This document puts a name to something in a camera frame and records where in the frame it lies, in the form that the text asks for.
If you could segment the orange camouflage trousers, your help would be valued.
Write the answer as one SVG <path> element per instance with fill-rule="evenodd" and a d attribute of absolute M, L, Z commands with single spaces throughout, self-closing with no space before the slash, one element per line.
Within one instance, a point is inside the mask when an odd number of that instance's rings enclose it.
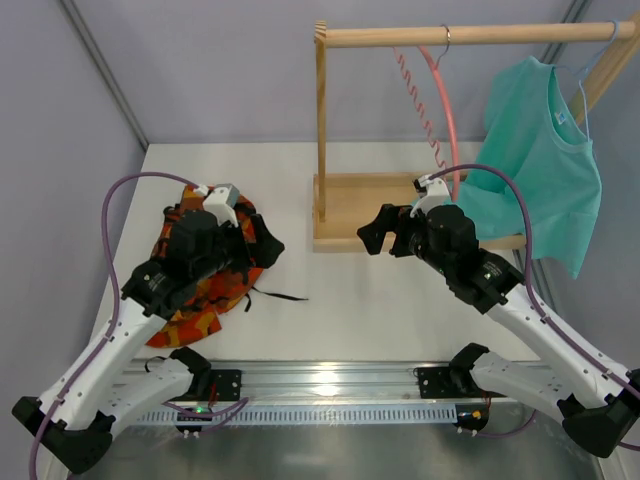
<path fill-rule="evenodd" d="M 145 280 L 151 280 L 161 271 L 168 257 L 172 228 L 184 214 L 203 210 L 203 200 L 194 193 L 194 189 L 194 186 L 186 186 L 180 201 L 163 210 L 164 221 L 159 237 L 149 260 L 139 267 L 139 275 Z M 235 212 L 238 226 L 250 247 L 255 242 L 250 217 L 260 213 L 243 195 L 238 198 Z M 255 289 L 256 282 L 265 270 L 256 266 L 246 273 L 223 270 L 199 280 L 191 289 L 192 296 L 171 313 L 165 325 L 146 345 L 155 349 L 176 349 L 216 334 L 222 329 L 220 317 L 237 307 L 243 299 L 250 299 L 250 292 Z"/>

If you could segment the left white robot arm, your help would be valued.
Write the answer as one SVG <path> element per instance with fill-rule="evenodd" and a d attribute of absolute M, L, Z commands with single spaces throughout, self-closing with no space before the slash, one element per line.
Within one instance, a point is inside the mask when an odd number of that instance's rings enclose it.
<path fill-rule="evenodd" d="M 113 440 L 145 411 L 170 400 L 205 396 L 211 364 L 183 347 L 159 368 L 119 393 L 111 387 L 140 348 L 162 330 L 218 272 L 247 280 L 253 267 L 271 267 L 284 250 L 261 215 L 249 218 L 255 239 L 241 227 L 204 210 L 188 210 L 160 241 L 159 252 L 136 267 L 116 293 L 111 320 L 73 366 L 38 397 L 23 396 L 14 417 L 71 473 L 82 474 L 106 454 Z"/>

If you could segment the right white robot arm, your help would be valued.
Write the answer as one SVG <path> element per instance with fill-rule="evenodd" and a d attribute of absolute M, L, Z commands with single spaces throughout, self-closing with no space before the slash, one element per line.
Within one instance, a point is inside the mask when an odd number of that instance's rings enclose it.
<path fill-rule="evenodd" d="M 370 255 L 387 233 L 390 253 L 440 273 L 463 303 L 507 328 L 546 365 L 538 371 L 470 344 L 450 366 L 461 387 L 511 397 L 557 421 L 582 449 L 609 457 L 639 418 L 639 373 L 603 354 L 571 328 L 509 261 L 480 247 L 475 225 L 454 205 L 423 213 L 385 204 L 357 235 Z"/>

